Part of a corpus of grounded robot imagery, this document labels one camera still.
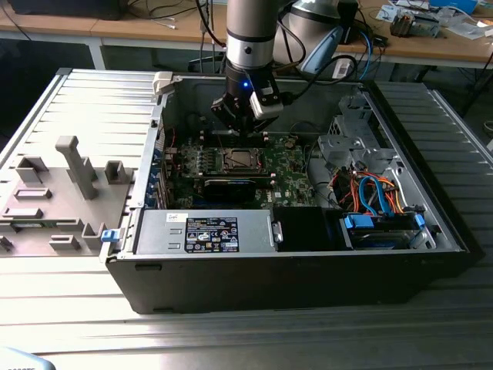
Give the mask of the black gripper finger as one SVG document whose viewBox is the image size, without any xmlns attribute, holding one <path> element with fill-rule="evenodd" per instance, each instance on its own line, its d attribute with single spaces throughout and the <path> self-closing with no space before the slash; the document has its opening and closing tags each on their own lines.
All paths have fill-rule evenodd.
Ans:
<svg viewBox="0 0 493 370">
<path fill-rule="evenodd" d="M 252 133 L 262 133 L 269 125 L 274 123 L 278 117 L 272 117 L 268 119 L 257 119 L 255 116 L 252 118 Z"/>
<path fill-rule="evenodd" d="M 215 99 L 211 106 L 212 113 L 229 130 L 239 134 L 253 132 L 253 116 L 250 107 L 240 98 L 222 96 Z"/>
</svg>

